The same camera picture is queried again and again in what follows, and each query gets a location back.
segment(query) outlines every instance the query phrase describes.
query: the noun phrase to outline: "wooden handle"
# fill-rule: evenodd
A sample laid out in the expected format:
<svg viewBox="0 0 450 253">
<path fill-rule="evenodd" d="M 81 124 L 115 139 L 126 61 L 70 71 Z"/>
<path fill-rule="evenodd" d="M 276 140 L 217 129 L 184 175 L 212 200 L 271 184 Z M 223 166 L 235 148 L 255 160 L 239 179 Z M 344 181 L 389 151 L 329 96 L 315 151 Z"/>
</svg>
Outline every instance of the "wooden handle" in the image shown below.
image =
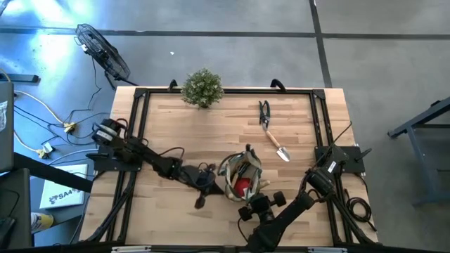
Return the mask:
<svg viewBox="0 0 450 253">
<path fill-rule="evenodd" d="M 275 145 L 277 148 L 280 148 L 280 147 L 281 147 L 280 143 L 278 143 L 278 141 L 276 141 L 275 137 L 274 137 L 269 131 L 266 131 L 266 135 L 270 138 L 270 140 L 272 141 L 272 143 L 274 143 L 274 145 Z"/>
</svg>

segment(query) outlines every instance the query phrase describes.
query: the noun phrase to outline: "wooden table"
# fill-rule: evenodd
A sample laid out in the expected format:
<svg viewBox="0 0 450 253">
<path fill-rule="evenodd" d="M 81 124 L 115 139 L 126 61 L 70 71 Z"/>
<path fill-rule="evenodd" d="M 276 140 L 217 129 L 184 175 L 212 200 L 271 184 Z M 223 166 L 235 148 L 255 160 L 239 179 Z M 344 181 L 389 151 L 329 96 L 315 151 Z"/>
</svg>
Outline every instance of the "wooden table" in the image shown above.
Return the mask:
<svg viewBox="0 0 450 253">
<path fill-rule="evenodd" d="M 111 118 L 129 118 L 135 87 L 118 87 L 112 105 Z M 349 124 L 349 114 L 342 89 L 325 89 L 333 135 L 336 137 Z M 269 129 L 281 145 L 290 152 L 291 161 L 284 162 L 259 125 L 259 100 L 271 106 Z M 319 102 L 321 129 L 324 129 Z M 140 113 L 136 119 L 137 129 Z M 311 118 L 311 106 L 302 95 L 226 94 L 220 103 L 207 110 L 187 105 L 179 94 L 153 94 L 146 121 L 144 138 L 149 147 L 160 153 L 182 146 L 186 149 L 184 164 L 201 162 L 219 164 L 231 153 L 238 153 L 250 143 L 263 165 L 263 179 L 271 184 L 263 192 L 272 194 L 282 190 L 292 200 L 298 191 L 304 172 L 315 162 L 316 146 Z M 353 145 L 352 129 L 337 141 L 338 145 Z M 117 180 L 117 172 L 106 172 L 95 182 L 87 207 L 80 239 L 89 237 L 110 211 Z M 360 179 L 343 175 L 344 188 L 351 196 L 368 200 Z M 178 181 L 160 178 L 146 164 L 138 173 L 131 206 L 127 244 L 147 245 L 245 245 L 238 232 L 238 209 L 243 203 L 227 200 L 223 195 L 210 195 L 202 209 L 195 209 L 198 191 Z M 276 215 L 283 207 L 274 207 Z M 120 231 L 122 211 L 118 215 L 115 236 Z M 244 234 L 249 235 L 258 225 L 258 218 L 242 222 Z M 344 238 L 342 219 L 337 216 L 340 236 Z M 367 236 L 376 241 L 376 234 L 368 224 L 359 223 Z M 283 246 L 332 245 L 330 224 L 325 204 L 316 204 L 303 213 L 285 231 Z"/>
</svg>

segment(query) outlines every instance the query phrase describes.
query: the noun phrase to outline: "concrete floor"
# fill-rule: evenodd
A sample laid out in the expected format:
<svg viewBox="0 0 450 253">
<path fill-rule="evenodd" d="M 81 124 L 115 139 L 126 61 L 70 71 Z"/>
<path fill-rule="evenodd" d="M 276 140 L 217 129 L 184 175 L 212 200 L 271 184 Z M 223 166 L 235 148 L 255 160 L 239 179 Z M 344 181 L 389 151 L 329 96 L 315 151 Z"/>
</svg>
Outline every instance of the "concrete floor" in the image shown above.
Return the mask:
<svg viewBox="0 0 450 253">
<path fill-rule="evenodd" d="M 450 33 L 448 1 L 316 0 L 316 5 L 322 32 Z M 307 0 L 12 0 L 0 17 L 0 29 L 74 28 L 81 22 L 100 30 L 314 32 Z M 182 83 L 188 73 L 208 67 L 222 76 L 225 85 L 267 86 L 278 78 L 289 87 L 324 87 L 314 38 L 107 39 L 130 67 L 130 80 L 140 84 L 168 85 L 171 79 Z M 406 136 L 391 141 L 386 135 L 434 101 L 449 96 L 450 41 L 324 39 L 324 46 L 333 87 L 345 90 L 356 141 L 373 149 L 365 159 L 366 180 L 379 240 L 391 246 L 450 251 L 449 205 L 411 206 L 423 195 L 417 161 Z M 0 66 L 7 72 L 39 75 L 38 86 L 17 84 L 16 89 L 39 97 L 60 117 L 85 108 L 96 90 L 91 59 L 73 35 L 0 33 Z M 98 65 L 97 70 L 97 83 L 103 89 L 94 100 L 93 111 L 79 113 L 75 119 L 110 110 L 114 92 Z M 16 105 L 53 121 L 29 98 L 20 97 Z M 100 119 L 83 124 L 78 134 L 89 133 L 91 123 Z M 34 147 L 51 136 L 18 115 L 15 130 Z M 85 148 L 90 147 L 58 146 L 55 157 Z M 18 143 L 15 151 L 36 158 Z M 37 245 L 67 242 L 75 225 L 38 234 Z M 59 238 L 49 241 L 49 233 Z"/>
</svg>

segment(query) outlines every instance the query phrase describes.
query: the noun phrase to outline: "fan grill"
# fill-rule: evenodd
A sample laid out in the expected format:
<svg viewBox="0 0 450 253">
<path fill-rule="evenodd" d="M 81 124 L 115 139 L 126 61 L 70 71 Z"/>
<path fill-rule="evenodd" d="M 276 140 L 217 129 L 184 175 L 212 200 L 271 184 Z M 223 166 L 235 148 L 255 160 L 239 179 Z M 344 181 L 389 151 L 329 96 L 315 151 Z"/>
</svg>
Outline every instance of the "fan grill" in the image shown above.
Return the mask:
<svg viewBox="0 0 450 253">
<path fill-rule="evenodd" d="M 92 26 L 81 24 L 75 30 L 78 40 L 86 45 L 86 53 L 111 74 L 116 80 L 126 80 L 130 75 L 127 64 L 119 52 Z"/>
</svg>

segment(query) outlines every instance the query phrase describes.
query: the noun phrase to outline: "small green plant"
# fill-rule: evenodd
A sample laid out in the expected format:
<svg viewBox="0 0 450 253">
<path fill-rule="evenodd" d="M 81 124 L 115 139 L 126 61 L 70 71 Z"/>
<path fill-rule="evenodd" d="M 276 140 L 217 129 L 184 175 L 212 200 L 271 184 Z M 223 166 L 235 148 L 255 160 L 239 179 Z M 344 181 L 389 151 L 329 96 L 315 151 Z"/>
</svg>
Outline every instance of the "small green plant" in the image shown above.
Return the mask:
<svg viewBox="0 0 450 253">
<path fill-rule="evenodd" d="M 221 78 L 203 68 L 190 74 L 184 83 L 181 93 L 183 101 L 201 108 L 208 108 L 214 102 L 219 102 L 224 95 Z"/>
</svg>

